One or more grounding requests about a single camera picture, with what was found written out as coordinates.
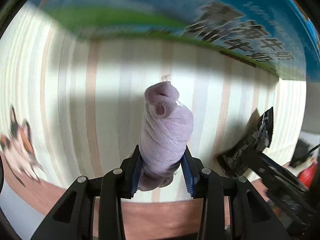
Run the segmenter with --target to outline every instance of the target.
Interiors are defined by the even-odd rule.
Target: cartoon figure
[[[0,145],[10,170],[23,186],[24,183],[15,173],[24,172],[29,178],[40,181],[34,167],[42,171],[43,167],[35,157],[30,125],[27,120],[23,120],[22,125],[18,124],[13,106],[10,109],[10,136],[1,134]]]

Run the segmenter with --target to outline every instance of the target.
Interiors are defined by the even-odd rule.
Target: blue poster
[[[283,79],[320,81],[317,33],[293,0],[30,0],[82,38],[194,43]]]

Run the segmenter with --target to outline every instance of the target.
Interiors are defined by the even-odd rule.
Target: crumpled black bag
[[[264,112],[247,134],[230,150],[217,157],[224,173],[229,178],[236,178],[245,173],[248,166],[241,161],[244,151],[251,148],[262,152],[270,147],[273,133],[273,107]]]

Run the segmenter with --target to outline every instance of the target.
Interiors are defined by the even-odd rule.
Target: lavender towel
[[[177,102],[179,92],[170,82],[147,88],[144,98],[139,142],[143,167],[138,189],[148,191],[172,182],[193,130],[193,115]]]

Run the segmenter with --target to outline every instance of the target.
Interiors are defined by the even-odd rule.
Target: white wall
[[[307,82],[306,109],[302,130],[320,134],[320,83]]]

